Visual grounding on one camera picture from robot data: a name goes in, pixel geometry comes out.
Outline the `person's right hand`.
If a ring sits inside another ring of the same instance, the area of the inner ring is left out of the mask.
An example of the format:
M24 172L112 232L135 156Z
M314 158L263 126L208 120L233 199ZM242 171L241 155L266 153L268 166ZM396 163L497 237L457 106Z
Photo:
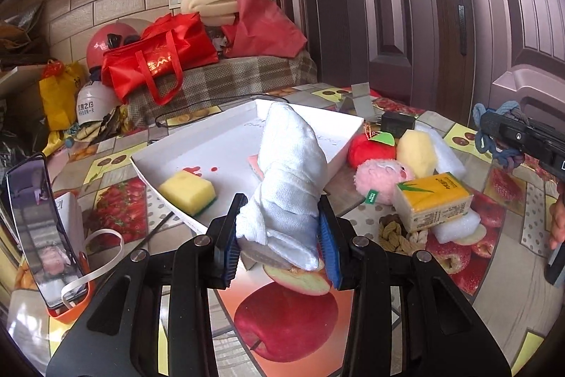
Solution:
M550 214L552 217L550 248L555 250L565 240L565 207L563 194L560 194L557 201L550 206Z

